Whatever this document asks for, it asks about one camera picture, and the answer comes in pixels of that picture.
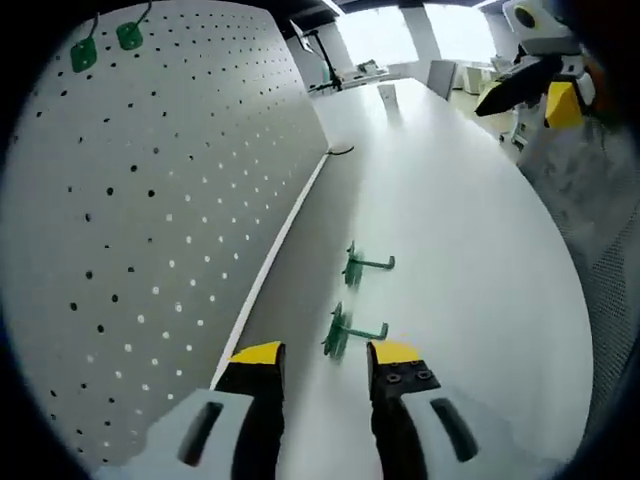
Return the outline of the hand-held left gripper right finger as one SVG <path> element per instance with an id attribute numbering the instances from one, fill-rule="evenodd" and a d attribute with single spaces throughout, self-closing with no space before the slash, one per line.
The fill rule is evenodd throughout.
<path id="1" fill-rule="evenodd" d="M 505 425 L 443 384 L 413 347 L 367 343 L 371 430 L 385 479 L 503 479 Z"/>

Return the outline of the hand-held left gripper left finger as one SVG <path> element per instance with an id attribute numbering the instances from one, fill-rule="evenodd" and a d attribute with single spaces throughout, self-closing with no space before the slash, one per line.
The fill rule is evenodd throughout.
<path id="1" fill-rule="evenodd" d="M 233 355 L 213 389 L 198 389 L 158 419 L 141 453 L 96 479 L 274 479 L 284 432 L 286 347 Z"/>

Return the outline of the person's right hand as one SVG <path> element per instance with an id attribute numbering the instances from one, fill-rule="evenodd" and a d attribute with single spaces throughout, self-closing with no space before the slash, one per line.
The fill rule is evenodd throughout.
<path id="1" fill-rule="evenodd" d="M 599 63 L 592 58 L 587 58 L 585 64 L 595 87 L 593 109 L 596 113 L 604 115 L 612 109 L 612 99 L 606 73 Z"/>

